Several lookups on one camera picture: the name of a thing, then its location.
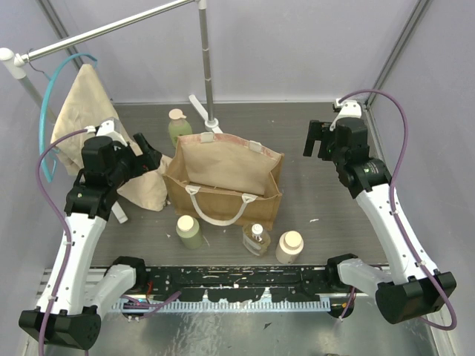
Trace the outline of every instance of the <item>white bottle cap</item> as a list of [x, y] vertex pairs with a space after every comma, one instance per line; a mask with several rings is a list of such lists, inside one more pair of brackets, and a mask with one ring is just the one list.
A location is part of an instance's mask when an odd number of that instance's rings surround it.
[[177, 227], [183, 231], [187, 232], [193, 228], [194, 220], [189, 215], [183, 215], [180, 219], [178, 219]]
[[170, 110], [168, 117], [172, 120], [186, 119], [186, 116], [183, 115], [183, 112], [180, 109]]
[[302, 244], [302, 235], [297, 231], [289, 231], [284, 236], [284, 245], [289, 250], [296, 250]]
[[260, 236], [263, 233], [264, 229], [261, 224], [254, 224], [252, 226], [252, 234]]

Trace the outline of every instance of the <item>bag handle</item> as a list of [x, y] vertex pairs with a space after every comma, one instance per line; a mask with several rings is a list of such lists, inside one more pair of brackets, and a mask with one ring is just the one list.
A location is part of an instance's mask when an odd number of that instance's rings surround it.
[[188, 194], [190, 194], [190, 198], [191, 198], [191, 202], [193, 203], [193, 207], [194, 207], [195, 211], [198, 213], [198, 215], [200, 215], [200, 218], [205, 220], [207, 223], [210, 223], [210, 224], [216, 225], [216, 226], [229, 226], [229, 225], [234, 224], [243, 215], [244, 210], [246, 209], [246, 206], [250, 202], [254, 202], [258, 198], [257, 195], [244, 193], [242, 195], [243, 204], [240, 206], [240, 209], [237, 212], [235, 217], [233, 217], [230, 220], [216, 220], [216, 219], [213, 219], [213, 218], [209, 217], [205, 213], [203, 213], [200, 206], [198, 205], [198, 202], [196, 200], [195, 195], [198, 193], [198, 191], [200, 191], [200, 188], [201, 187], [197, 187], [195, 185], [187, 185], [185, 187], [185, 190]]

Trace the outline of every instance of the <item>purple cable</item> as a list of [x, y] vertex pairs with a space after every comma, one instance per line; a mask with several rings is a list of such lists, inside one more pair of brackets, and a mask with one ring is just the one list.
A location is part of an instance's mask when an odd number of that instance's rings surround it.
[[[46, 150], [39, 156], [38, 162], [36, 163], [36, 171], [35, 171], [35, 176], [36, 176], [36, 184], [38, 185], [39, 191], [43, 194], [43, 197], [46, 199], [46, 202], [49, 204], [49, 206], [53, 209], [54, 214], [58, 218], [59, 222], [62, 225], [62, 228], [65, 230], [66, 233], [66, 241], [68, 244], [66, 245], [66, 252], [65, 252], [65, 257], [62, 261], [61, 268], [59, 269], [58, 277], [56, 278], [56, 282], [54, 283], [53, 290], [51, 291], [52, 296], [56, 296], [58, 293], [59, 285], [61, 284], [61, 280], [63, 278], [63, 275], [65, 274], [65, 269], [66, 266], [68, 265], [69, 261], [69, 256], [71, 254], [71, 231], [69, 230], [68, 223], [66, 222], [66, 219], [63, 217], [63, 214], [59, 209], [56, 207], [54, 204], [53, 200], [50, 198], [48, 193], [45, 190], [45, 187], [43, 186], [42, 180], [39, 176], [39, 172], [41, 171], [41, 164], [42, 160], [45, 158], [45, 156], [48, 154], [49, 151], [51, 151], [55, 146], [57, 146], [60, 142], [63, 142], [65, 139], [69, 139], [72, 136], [76, 136], [78, 134], [82, 134], [84, 132], [88, 132], [86, 129], [74, 131], [71, 133], [68, 133], [66, 136], [61, 137], [60, 139], [57, 139], [55, 142], [53, 142], [51, 145], [49, 145]], [[46, 325], [48, 324], [48, 318], [50, 317], [51, 309], [53, 308], [54, 304], [54, 298], [50, 299], [50, 301], [47, 304], [46, 310], [45, 310], [45, 315], [43, 316], [43, 321], [41, 328], [39, 330], [39, 337], [38, 337], [38, 355], [39, 356], [45, 356], [45, 332], [46, 332]]]
[[[407, 137], [409, 136], [409, 127], [408, 127], [406, 113], [404, 112], [404, 109], [402, 108], [401, 104], [396, 100], [396, 98], [394, 98], [393, 96], [391, 96], [388, 93], [385, 93], [384, 91], [376, 90], [376, 89], [363, 89], [363, 90], [353, 91], [352, 93], [349, 93], [349, 94], [343, 96], [340, 99], [339, 102], [343, 102], [344, 100], [350, 98], [351, 96], [355, 96], [355, 95], [362, 94], [362, 93], [375, 93], [375, 94], [379, 94], [379, 95], [387, 97], [398, 108], [399, 113], [401, 114], [401, 117], [402, 117], [402, 124], [404, 126], [404, 139], [402, 140], [401, 153], [399, 154], [398, 162], [396, 163], [396, 168], [394, 168], [393, 178], [391, 179], [391, 183], [390, 183], [390, 186], [389, 186], [390, 207], [391, 207], [392, 211], [396, 211], [395, 192], [394, 192], [394, 190], [396, 188], [396, 178], [399, 174], [399, 169], [401, 167], [402, 160], [404, 159], [404, 155], [406, 153]], [[413, 254], [414, 258], [416, 259], [419, 267], [423, 270], [423, 272], [425, 273], [427, 278], [429, 278], [429, 280], [432, 282], [435, 289], [440, 294], [441, 298], [444, 300], [444, 303], [447, 306], [448, 311], [451, 314], [452, 322], [449, 326], [443, 326], [443, 325], [435, 324], [435, 323], [433, 323], [433, 322], [431, 322], [427, 319], [424, 319], [423, 317], [421, 317], [421, 320], [424, 323], [426, 323], [430, 326], [433, 326], [434, 328], [437, 328], [437, 329], [441, 329], [441, 330], [445, 330], [445, 331], [454, 330], [457, 326], [457, 317], [456, 317], [456, 314], [455, 314], [455, 310], [453, 309], [452, 303], [449, 301], [446, 293], [444, 292], [442, 287], [437, 283], [436, 279], [431, 274], [431, 272], [428, 270], [428, 268], [426, 266], [424, 266], [424, 264], [421, 264], [422, 258], [419, 256], [419, 253], [417, 252], [416, 248], [414, 247], [414, 245], [410, 241], [410, 238], [407, 235], [406, 229], [404, 228], [404, 225], [402, 224], [402, 221], [399, 218], [399, 215], [398, 214], [393, 214], [393, 216], [394, 216], [394, 219], [396, 221], [397, 226], [399, 227], [399, 230], [400, 230], [402, 236], [404, 237], [404, 241], [406, 242], [407, 247], [410, 249], [411, 253]]]
[[343, 312], [342, 312], [341, 315], [340, 315], [340, 320], [341, 320], [341, 321], [343, 321], [344, 316], [345, 316], [345, 315], [347, 314], [347, 312], [348, 312], [348, 308], [350, 307], [351, 303], [352, 303], [353, 300], [355, 299], [355, 293], [356, 293], [356, 288], [355, 288], [355, 287], [351, 287], [350, 297], [348, 298], [347, 304], [346, 304], [346, 306], [344, 307]]
[[136, 303], [139, 306], [146, 306], [148, 308], [154, 308], [154, 310], [152, 310], [149, 313], [144, 314], [143, 316], [139, 317], [139, 320], [141, 320], [141, 319], [146, 319], [147, 317], [151, 317], [153, 314], [158, 312], [161, 308], [163, 308], [164, 306], [166, 306], [166, 305], [170, 304], [171, 302], [174, 302], [176, 299], [178, 299], [178, 297], [180, 295], [181, 295], [181, 291], [176, 291], [170, 297], [168, 297], [168, 299], [165, 300], [163, 303], [158, 303], [158, 304], [143, 303], [143, 302], [140, 302], [139, 300], [137, 300], [135, 298], [132, 298], [132, 297], [129, 297], [127, 295], [123, 295], [122, 298], [125, 298], [126, 300], [130, 300], [131, 302]]

